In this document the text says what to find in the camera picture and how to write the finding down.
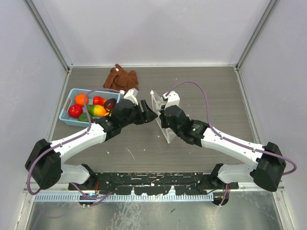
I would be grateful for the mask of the clear zip top bag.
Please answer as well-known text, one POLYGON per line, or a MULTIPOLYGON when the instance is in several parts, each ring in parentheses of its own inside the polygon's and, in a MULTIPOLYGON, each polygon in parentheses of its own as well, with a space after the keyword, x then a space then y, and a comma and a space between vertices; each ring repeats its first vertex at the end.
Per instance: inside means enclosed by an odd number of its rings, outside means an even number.
POLYGON ((170 128, 162 128, 162 120, 160 118, 161 110, 164 109, 165 103, 163 101, 162 96, 158 95, 155 91, 151 90, 151 101, 152 101, 152 110, 158 114, 156 121, 161 129, 166 141, 168 144, 176 137, 176 134, 170 128))

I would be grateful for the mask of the orange tangerine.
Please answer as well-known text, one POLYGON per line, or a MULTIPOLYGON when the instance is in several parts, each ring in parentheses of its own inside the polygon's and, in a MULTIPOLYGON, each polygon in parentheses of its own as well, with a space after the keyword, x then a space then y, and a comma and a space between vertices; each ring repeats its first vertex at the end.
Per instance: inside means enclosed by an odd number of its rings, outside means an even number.
POLYGON ((89 103, 89 98, 85 94, 78 94, 75 96, 75 103, 83 107, 89 103))

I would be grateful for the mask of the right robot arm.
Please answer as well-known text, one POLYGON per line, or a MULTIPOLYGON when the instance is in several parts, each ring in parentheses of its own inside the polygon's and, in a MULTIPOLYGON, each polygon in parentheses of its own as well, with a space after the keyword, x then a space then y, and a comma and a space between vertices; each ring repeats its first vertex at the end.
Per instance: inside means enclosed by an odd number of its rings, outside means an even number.
POLYGON ((177 105, 160 109, 159 118, 162 128, 171 129, 184 142, 220 151, 242 162, 216 165, 210 177, 214 188, 234 182, 254 182, 266 191, 277 191, 286 162, 276 144, 268 142, 263 146, 213 130, 205 122, 189 119, 177 105))

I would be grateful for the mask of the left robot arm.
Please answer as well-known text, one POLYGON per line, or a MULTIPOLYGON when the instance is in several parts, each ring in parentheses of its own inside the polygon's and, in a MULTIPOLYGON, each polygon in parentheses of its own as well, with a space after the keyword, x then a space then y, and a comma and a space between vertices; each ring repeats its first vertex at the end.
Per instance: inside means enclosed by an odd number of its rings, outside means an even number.
POLYGON ((53 142, 39 140, 25 164, 28 179, 34 179, 40 190, 49 189, 56 183, 75 183, 90 190, 98 180, 94 171, 86 164, 76 166, 65 162, 81 151, 119 135, 128 125, 150 123, 157 117, 145 100, 134 104, 122 99, 110 115, 97 119, 89 128, 53 142))

